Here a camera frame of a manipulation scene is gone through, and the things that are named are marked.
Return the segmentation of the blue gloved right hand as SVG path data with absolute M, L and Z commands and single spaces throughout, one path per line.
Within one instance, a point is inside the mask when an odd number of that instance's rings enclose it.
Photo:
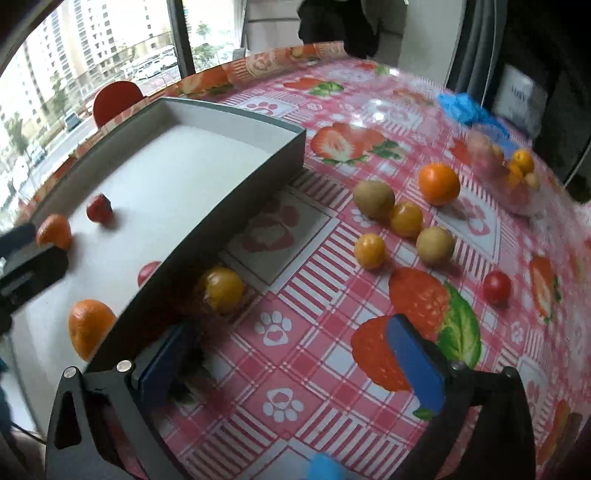
M 307 480 L 346 480 L 348 473 L 341 463 L 324 453 L 312 456 L 308 464 Z

